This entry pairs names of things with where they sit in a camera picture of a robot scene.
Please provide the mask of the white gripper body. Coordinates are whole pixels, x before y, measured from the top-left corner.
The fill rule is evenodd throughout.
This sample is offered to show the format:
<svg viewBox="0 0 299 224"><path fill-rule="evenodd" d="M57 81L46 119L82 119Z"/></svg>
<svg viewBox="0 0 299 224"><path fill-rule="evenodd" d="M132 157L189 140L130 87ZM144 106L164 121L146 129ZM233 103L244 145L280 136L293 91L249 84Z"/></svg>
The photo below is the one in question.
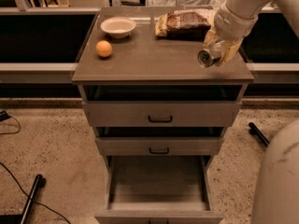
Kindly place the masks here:
<svg viewBox="0 0 299 224"><path fill-rule="evenodd" d="M257 16L252 19L240 18L223 3L215 14L214 26L221 39L237 40L246 37L257 20Z"/></svg>

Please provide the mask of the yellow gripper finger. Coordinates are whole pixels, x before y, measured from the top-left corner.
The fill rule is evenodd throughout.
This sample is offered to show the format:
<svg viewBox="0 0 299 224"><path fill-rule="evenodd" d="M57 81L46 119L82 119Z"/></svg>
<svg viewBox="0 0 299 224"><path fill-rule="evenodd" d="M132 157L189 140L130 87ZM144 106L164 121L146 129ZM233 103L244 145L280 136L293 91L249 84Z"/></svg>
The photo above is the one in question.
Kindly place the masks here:
<svg viewBox="0 0 299 224"><path fill-rule="evenodd" d="M214 46L220 39L218 30L212 26L206 33L203 46L204 47L210 47Z"/></svg>
<svg viewBox="0 0 299 224"><path fill-rule="evenodd" d="M217 66L222 66L230 62L238 52L243 39L226 40L218 38L215 43L215 50L220 54L220 59L216 62Z"/></svg>

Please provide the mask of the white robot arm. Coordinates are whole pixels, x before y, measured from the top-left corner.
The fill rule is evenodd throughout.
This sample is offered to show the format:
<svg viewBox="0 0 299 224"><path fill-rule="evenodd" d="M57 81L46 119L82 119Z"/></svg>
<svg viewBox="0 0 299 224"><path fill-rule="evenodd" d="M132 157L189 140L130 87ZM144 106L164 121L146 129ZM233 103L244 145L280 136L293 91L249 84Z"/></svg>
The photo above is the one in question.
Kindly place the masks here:
<svg viewBox="0 0 299 224"><path fill-rule="evenodd" d="M299 0L226 0L217 10L198 61L233 59L265 5L274 1L299 35ZM299 120L282 128L266 149L255 188L251 224L299 224Z"/></svg>

